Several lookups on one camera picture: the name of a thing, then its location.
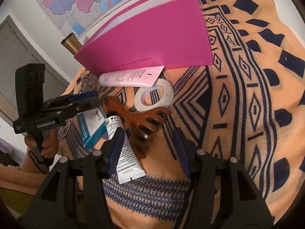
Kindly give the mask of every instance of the pink book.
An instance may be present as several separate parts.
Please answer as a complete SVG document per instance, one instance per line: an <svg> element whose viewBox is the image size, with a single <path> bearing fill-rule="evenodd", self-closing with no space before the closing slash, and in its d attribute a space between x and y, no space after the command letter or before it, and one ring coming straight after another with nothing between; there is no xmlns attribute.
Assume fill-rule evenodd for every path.
<svg viewBox="0 0 305 229"><path fill-rule="evenodd" d="M95 76L164 65L211 65L199 0L140 0L107 21L74 56Z"/></svg>

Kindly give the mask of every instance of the hand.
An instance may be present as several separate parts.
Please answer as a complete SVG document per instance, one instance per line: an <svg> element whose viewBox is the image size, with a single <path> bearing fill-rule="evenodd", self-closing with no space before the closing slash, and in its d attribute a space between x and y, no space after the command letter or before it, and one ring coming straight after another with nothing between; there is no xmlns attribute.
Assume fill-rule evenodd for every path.
<svg viewBox="0 0 305 229"><path fill-rule="evenodd" d="M56 153L58 152L59 145L58 145L57 135L58 135L57 128L50 130L50 136L47 137L42 143L42 147L44 149L41 151L41 155L43 157L53 158L56 155ZM37 143L36 143L35 139L30 135L26 135L24 137L24 142L28 146L28 148L30 148L31 150L33 148L37 147Z"/></svg>

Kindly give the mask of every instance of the blue and white box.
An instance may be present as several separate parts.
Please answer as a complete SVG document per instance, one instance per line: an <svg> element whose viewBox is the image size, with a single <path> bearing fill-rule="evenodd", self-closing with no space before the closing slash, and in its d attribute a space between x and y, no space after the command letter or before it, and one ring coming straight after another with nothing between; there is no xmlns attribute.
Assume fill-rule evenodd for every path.
<svg viewBox="0 0 305 229"><path fill-rule="evenodd" d="M107 134L105 120L106 116L100 107L77 115L80 137L87 149L92 149Z"/></svg>

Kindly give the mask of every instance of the gray door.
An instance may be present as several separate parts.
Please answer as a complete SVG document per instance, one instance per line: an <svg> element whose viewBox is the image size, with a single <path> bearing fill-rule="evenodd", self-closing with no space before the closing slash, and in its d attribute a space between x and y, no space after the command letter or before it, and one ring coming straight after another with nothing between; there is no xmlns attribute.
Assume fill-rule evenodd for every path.
<svg viewBox="0 0 305 229"><path fill-rule="evenodd" d="M5 22L0 28L0 111L6 122L18 117L15 92L15 71L28 63L39 63L32 53L22 44L15 31ZM44 100L60 96L67 86L56 79L46 66L43 87Z"/></svg>

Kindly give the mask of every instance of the lotion tube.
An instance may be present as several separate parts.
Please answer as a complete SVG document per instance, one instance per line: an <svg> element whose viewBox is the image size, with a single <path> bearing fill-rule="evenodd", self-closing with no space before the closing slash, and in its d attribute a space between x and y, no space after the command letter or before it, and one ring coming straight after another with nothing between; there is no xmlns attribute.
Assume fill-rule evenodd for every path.
<svg viewBox="0 0 305 229"><path fill-rule="evenodd" d="M121 118L117 115L109 116L105 122L109 139L112 139L118 127L124 128ZM126 133L121 155L116 166L116 172L120 184L146 175L145 171L141 168L135 153L132 150Z"/></svg>
<svg viewBox="0 0 305 229"><path fill-rule="evenodd" d="M101 74L100 84L106 87L151 87L164 66L128 69Z"/></svg>

